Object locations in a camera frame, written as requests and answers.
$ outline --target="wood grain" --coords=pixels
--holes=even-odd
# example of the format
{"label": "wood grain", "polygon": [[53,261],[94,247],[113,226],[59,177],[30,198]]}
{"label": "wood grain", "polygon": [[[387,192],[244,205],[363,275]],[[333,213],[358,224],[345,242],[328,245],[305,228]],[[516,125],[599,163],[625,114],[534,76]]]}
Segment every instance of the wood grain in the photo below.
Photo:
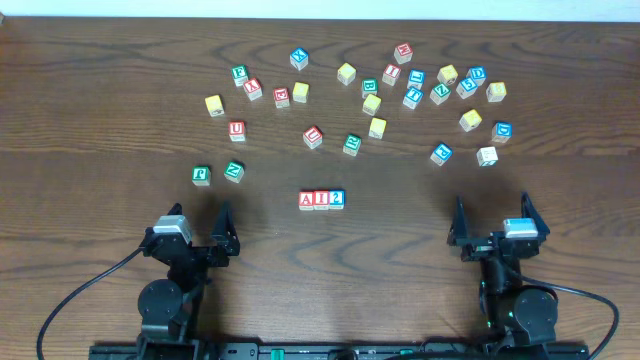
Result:
{"label": "wood grain", "polygon": [[[552,235],[523,264],[532,277],[607,295],[622,321],[602,358],[640,357],[640,26],[511,22],[8,18],[0,28],[0,359],[32,359],[49,312],[69,292],[129,254],[176,201],[206,240],[220,203],[235,210],[242,253],[212,271],[203,336],[263,341],[421,341],[484,328],[478,264],[446,243],[455,195],[486,233],[517,215],[529,191]],[[359,81],[380,78],[395,44],[413,60],[395,87],[381,84],[382,141],[366,137]],[[297,46],[310,64],[296,71]],[[348,87],[336,80],[348,61]],[[249,102],[230,76],[243,63],[265,96]],[[509,95],[453,94],[441,106],[402,106],[406,71],[483,65]],[[275,108],[271,89],[311,85],[309,102]],[[221,94],[223,118],[204,98]],[[476,108],[481,126],[464,133]],[[229,141],[230,119],[247,123]],[[500,161],[481,169],[495,121],[514,124]],[[309,150],[302,132],[325,134]],[[348,133],[363,137],[356,158]],[[442,168],[428,157],[445,141]],[[246,164],[242,182],[224,165]],[[213,186],[196,188],[192,166]],[[300,212],[301,188],[342,187],[344,211]],[[133,341],[139,291],[166,268],[138,258],[56,318],[47,359],[86,359],[100,341]],[[560,295],[559,339],[594,348],[610,311]]]}

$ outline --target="toy block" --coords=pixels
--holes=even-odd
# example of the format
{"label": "toy block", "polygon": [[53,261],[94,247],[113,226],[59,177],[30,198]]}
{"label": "toy block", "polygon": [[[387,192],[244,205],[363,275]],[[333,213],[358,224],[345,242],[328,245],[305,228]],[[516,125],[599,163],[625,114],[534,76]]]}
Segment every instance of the toy block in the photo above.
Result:
{"label": "toy block", "polygon": [[249,72],[247,71],[247,67],[244,65],[232,67],[231,76],[233,76],[233,82],[236,83],[236,86],[242,86],[242,84],[249,80]]}
{"label": "toy block", "polygon": [[503,82],[491,83],[487,87],[487,100],[489,102],[499,102],[507,96],[507,88]]}
{"label": "toy block", "polygon": [[191,181],[196,186],[211,185],[211,170],[206,166],[196,166],[191,173]]}
{"label": "toy block", "polygon": [[453,150],[445,144],[440,144],[431,154],[431,161],[438,164],[438,166],[442,166],[449,160],[451,155],[453,155]]}
{"label": "toy block", "polygon": [[322,133],[317,127],[312,126],[309,130],[302,134],[304,143],[309,146],[310,149],[315,149],[318,145],[322,144]]}
{"label": "toy block", "polygon": [[242,121],[232,121],[229,123],[229,137],[231,141],[245,141],[245,127]]}
{"label": "toy block", "polygon": [[313,192],[313,210],[329,210],[329,192],[326,190]]}
{"label": "toy block", "polygon": [[469,132],[477,128],[481,122],[482,122],[482,118],[480,117],[480,114],[478,114],[478,112],[475,109],[471,111],[467,111],[460,118],[460,126],[462,126],[462,128],[466,132]]}
{"label": "toy block", "polygon": [[420,100],[422,100],[422,96],[424,96],[424,93],[422,91],[416,88],[409,88],[409,90],[407,90],[407,93],[404,95],[404,100],[402,100],[402,103],[409,109],[415,109],[416,106],[418,106],[418,104],[420,103]]}
{"label": "toy block", "polygon": [[438,81],[447,86],[452,85],[458,79],[458,72],[453,65],[447,65],[438,72]]}
{"label": "toy block", "polygon": [[362,80],[362,98],[366,98],[369,94],[378,95],[378,80],[374,78]]}
{"label": "toy block", "polygon": [[460,83],[458,83],[458,87],[456,88],[456,92],[463,99],[466,99],[469,96],[473,95],[476,90],[478,90],[478,85],[476,85],[476,83],[469,78],[461,80]]}
{"label": "toy block", "polygon": [[382,103],[382,99],[375,95],[369,94],[362,104],[362,111],[364,111],[366,114],[374,116],[378,109],[380,109],[380,103]]}
{"label": "toy block", "polygon": [[482,66],[476,66],[469,69],[467,77],[473,80],[476,85],[480,86],[484,84],[484,81],[487,79],[487,73]]}
{"label": "toy block", "polygon": [[413,56],[413,49],[409,46],[409,43],[404,43],[396,46],[396,50],[393,52],[393,57],[396,58],[398,64],[404,64],[411,61]]}
{"label": "toy block", "polygon": [[224,171],[224,177],[234,183],[239,183],[242,180],[242,176],[244,176],[244,167],[233,161],[227,165],[227,170]]}
{"label": "toy block", "polygon": [[298,195],[300,210],[313,210],[313,191],[301,191]]}
{"label": "toy block", "polygon": [[297,48],[293,50],[291,56],[289,56],[289,60],[291,61],[291,65],[300,71],[309,64],[309,54],[302,48]]}
{"label": "toy block", "polygon": [[422,85],[424,84],[424,78],[426,77],[424,71],[421,70],[411,70],[409,72],[409,82],[407,82],[407,89],[410,87],[414,87],[418,90],[422,90]]}
{"label": "toy block", "polygon": [[306,103],[309,98],[309,84],[297,82],[293,86],[293,101]]}
{"label": "toy block", "polygon": [[258,79],[252,78],[251,80],[242,84],[242,86],[244,87],[244,92],[249,97],[249,100],[253,101],[262,96],[262,86],[260,86]]}
{"label": "toy block", "polygon": [[506,143],[511,139],[513,127],[509,123],[497,122],[493,127],[491,141]]}
{"label": "toy block", "polygon": [[329,210],[344,209],[344,190],[329,191]]}
{"label": "toy block", "polygon": [[440,105],[449,98],[450,94],[451,90],[449,90],[449,88],[445,84],[438,84],[433,88],[433,90],[431,90],[429,98],[431,99],[431,101],[436,103],[436,105]]}
{"label": "toy block", "polygon": [[371,127],[369,127],[369,136],[375,139],[382,139],[384,129],[387,127],[387,121],[373,118],[371,119]]}
{"label": "toy block", "polygon": [[210,96],[204,99],[204,103],[207,105],[207,110],[211,117],[224,115],[224,107],[222,107],[220,95]]}
{"label": "toy block", "polygon": [[342,147],[342,151],[345,154],[349,154],[351,156],[358,155],[358,150],[360,149],[360,145],[362,144],[362,139],[355,135],[347,135],[347,140],[344,142],[344,146]]}
{"label": "toy block", "polygon": [[480,166],[491,166],[498,161],[498,154],[496,153],[496,148],[493,146],[478,150],[476,157],[478,158],[478,165]]}
{"label": "toy block", "polygon": [[273,89],[273,100],[276,102],[276,108],[289,107],[289,90],[287,88]]}
{"label": "toy block", "polygon": [[398,81],[399,77],[400,77],[400,68],[397,66],[393,66],[392,64],[389,64],[384,69],[384,73],[382,74],[382,82],[393,86],[396,84],[396,81]]}
{"label": "toy block", "polygon": [[349,63],[344,63],[340,69],[338,69],[338,80],[345,84],[349,85],[353,80],[356,79],[356,69],[349,65]]}

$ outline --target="black cable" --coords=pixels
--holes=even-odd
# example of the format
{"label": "black cable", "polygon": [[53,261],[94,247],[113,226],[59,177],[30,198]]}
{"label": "black cable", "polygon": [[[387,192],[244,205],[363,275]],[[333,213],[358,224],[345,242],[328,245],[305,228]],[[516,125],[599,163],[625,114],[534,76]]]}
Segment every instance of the black cable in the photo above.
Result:
{"label": "black cable", "polygon": [[102,274],[94,277],[93,279],[87,281],[86,283],[84,283],[84,285],[82,285],[79,288],[75,289],[71,294],[69,294],[69,296],[67,296],[64,300],[62,300],[62,302],[60,304],[58,304],[58,306],[56,306],[55,309],[53,309],[53,311],[51,312],[51,314],[49,315],[47,320],[44,322],[44,324],[42,324],[42,328],[40,328],[40,333],[38,334],[38,341],[36,343],[36,352],[38,353],[38,360],[44,360],[44,354],[42,353],[42,342],[44,341],[44,334],[47,332],[47,328],[51,324],[51,321],[53,321],[53,318],[56,317],[56,315],[58,315],[60,310],[62,310],[62,308],[65,305],[67,305],[67,303],[69,301],[71,301],[74,297],[76,297],[78,294],[80,294],[86,288],[88,288],[89,286],[97,283],[98,281],[102,280],[103,278],[111,275],[111,273],[113,273],[114,271],[116,271],[116,270],[120,269],[121,267],[123,267],[126,263],[131,261],[131,259],[136,257],[136,255],[138,255],[141,251],[142,251],[142,248],[136,249],[136,251],[132,252],[131,255],[129,255],[126,258],[124,258],[124,260],[122,260],[119,263],[113,265],[113,267],[111,267],[111,269],[109,269],[109,270],[103,272]]}
{"label": "black cable", "polygon": [[596,347],[596,349],[591,353],[591,355],[589,355],[587,360],[595,359],[596,356],[598,356],[600,354],[600,352],[604,349],[604,347],[607,346],[607,344],[609,344],[609,341],[613,337],[613,334],[615,334],[616,330],[618,329],[618,322],[620,321],[620,312],[618,311],[618,307],[611,300],[605,298],[604,296],[600,296],[598,294],[590,293],[588,291],[578,290],[578,289],[574,289],[574,288],[570,288],[570,287],[566,287],[566,286],[560,286],[560,285],[556,285],[556,284],[552,284],[552,283],[548,283],[548,282],[532,279],[530,277],[527,277],[527,276],[524,276],[522,274],[519,274],[517,271],[513,270],[506,263],[506,261],[504,261],[504,259],[502,258],[502,255],[500,255],[498,257],[498,259],[500,260],[500,262],[502,262],[502,265],[504,266],[504,268],[507,269],[507,271],[512,276],[515,276],[515,277],[519,278],[522,281],[526,281],[529,284],[538,285],[538,286],[545,286],[545,287],[549,287],[549,288],[552,288],[552,289],[555,289],[555,290],[558,290],[558,291],[564,291],[564,292],[568,292],[570,294],[584,296],[584,297],[592,299],[592,300],[600,301],[601,303],[606,304],[607,306],[609,306],[611,308],[611,311],[613,311],[613,322],[611,323],[611,327],[609,328],[609,331],[607,332],[607,335],[605,335],[604,339],[602,339],[602,341]]}

